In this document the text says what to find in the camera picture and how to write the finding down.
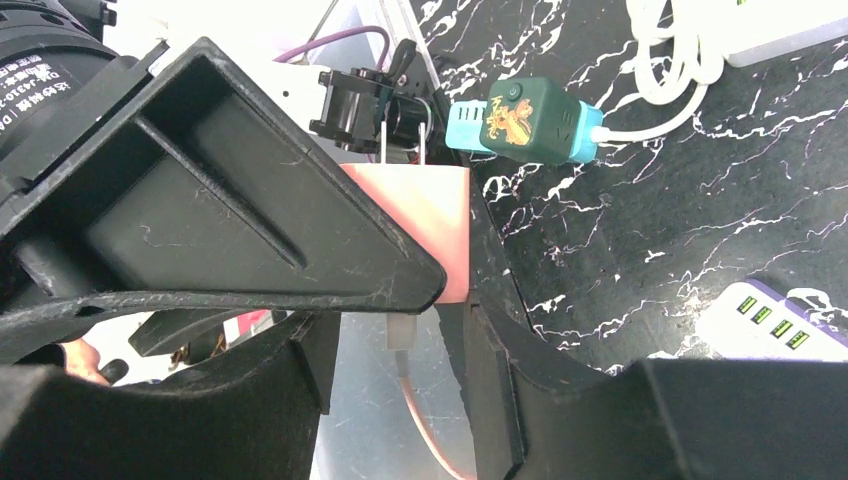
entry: black clamp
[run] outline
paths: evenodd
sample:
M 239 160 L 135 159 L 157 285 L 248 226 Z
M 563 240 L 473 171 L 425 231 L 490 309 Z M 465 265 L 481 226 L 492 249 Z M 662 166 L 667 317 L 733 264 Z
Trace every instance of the black clamp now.
M 402 94 L 398 87 L 409 82 L 407 70 L 416 58 L 415 42 L 403 40 L 386 72 L 354 68 L 343 73 L 322 72 L 318 83 L 327 87 L 327 107 L 321 120 L 309 123 L 316 135 L 356 153 L 377 153 L 380 123 L 387 127 L 386 143 L 412 149 L 418 144 L 418 125 L 429 124 L 426 101 Z
M 82 23 L 98 41 L 103 41 L 103 29 L 118 24 L 118 13 L 109 9 L 109 3 L 118 0 L 59 0 L 63 7 Z

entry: green charger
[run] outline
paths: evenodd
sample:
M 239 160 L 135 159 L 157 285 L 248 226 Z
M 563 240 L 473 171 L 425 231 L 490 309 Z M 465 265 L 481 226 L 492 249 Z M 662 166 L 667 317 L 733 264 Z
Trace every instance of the green charger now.
M 449 147 L 490 150 L 520 162 L 547 165 L 594 160 L 598 146 L 591 139 L 591 130 L 602 125 L 603 113 L 553 81 L 544 77 L 499 80 L 487 100 L 482 115 L 473 119 L 467 113 L 463 118 L 461 113 L 467 111 L 464 104 L 472 102 L 454 104 L 451 112 L 460 113 L 458 118 L 450 115 L 448 119 Z M 452 124 L 457 132 L 479 128 L 479 138 L 452 135 Z

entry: power button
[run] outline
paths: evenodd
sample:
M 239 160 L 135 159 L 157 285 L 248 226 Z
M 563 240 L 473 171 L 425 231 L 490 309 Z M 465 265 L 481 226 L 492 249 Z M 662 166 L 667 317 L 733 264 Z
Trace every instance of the power button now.
M 521 92 L 522 91 L 523 91 L 523 89 L 521 88 L 520 83 L 513 83 L 509 87 L 509 91 L 506 93 L 507 100 L 509 100 L 511 102 L 518 100 L 519 98 L 521 98 Z

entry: pink cable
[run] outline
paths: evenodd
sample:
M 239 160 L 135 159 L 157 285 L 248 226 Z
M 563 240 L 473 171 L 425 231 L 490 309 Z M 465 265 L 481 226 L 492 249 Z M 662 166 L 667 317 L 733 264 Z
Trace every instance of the pink cable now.
M 415 393 L 412 391 L 412 382 L 409 381 L 409 377 L 401 377 L 400 386 L 403 390 L 403 396 L 406 399 L 406 406 L 409 407 L 409 413 L 412 415 L 412 420 L 415 422 L 415 426 L 418 427 L 421 437 L 424 438 L 424 443 L 427 444 L 430 453 L 433 454 L 439 465 L 456 480 L 477 480 L 477 477 L 474 475 L 459 473 L 456 467 L 451 465 L 447 458 L 445 458 L 445 454 L 439 446 L 436 445 L 433 432 L 430 431 L 430 427 L 424 422 L 424 418 L 421 416 L 421 410 L 418 408 L 418 402 L 415 400 Z
M 341 32 L 327 35 L 326 37 L 317 38 L 305 45 L 295 48 L 294 50 L 289 50 L 275 58 L 274 61 L 278 63 L 286 63 L 310 50 L 322 47 L 328 43 L 337 42 L 343 38 L 353 37 L 354 35 L 360 35 L 363 33 L 379 33 L 380 36 L 383 37 L 383 51 L 380 52 L 380 58 L 377 59 L 377 70 L 382 70 L 383 62 L 386 61 L 386 56 L 389 54 L 389 34 L 385 29 L 373 25 L 351 28 L 350 30 L 342 30 Z

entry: white cable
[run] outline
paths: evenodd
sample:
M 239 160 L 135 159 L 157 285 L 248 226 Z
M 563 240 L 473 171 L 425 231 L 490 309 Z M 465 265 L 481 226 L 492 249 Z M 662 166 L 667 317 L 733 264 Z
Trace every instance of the white cable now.
M 631 30 L 636 39 L 634 76 L 639 94 L 654 105 L 667 105 L 677 100 L 693 80 L 698 86 L 689 103 L 668 122 L 634 132 L 616 132 L 596 127 L 592 141 L 640 142 L 665 135 L 683 125 L 698 111 L 709 85 L 718 81 L 724 71 L 721 43 L 716 40 L 715 21 L 720 9 L 703 0 L 670 0 L 673 23 L 659 27 L 669 0 L 627 0 Z M 671 65 L 657 80 L 651 60 L 651 47 L 674 40 Z
M 383 165 L 386 164 L 386 130 L 386 121 L 383 120 L 380 122 L 380 163 Z
M 386 315 L 386 348 L 390 352 L 412 350 L 418 332 L 418 315 L 389 313 Z
M 418 164 L 427 164 L 427 126 L 424 122 L 418 124 Z

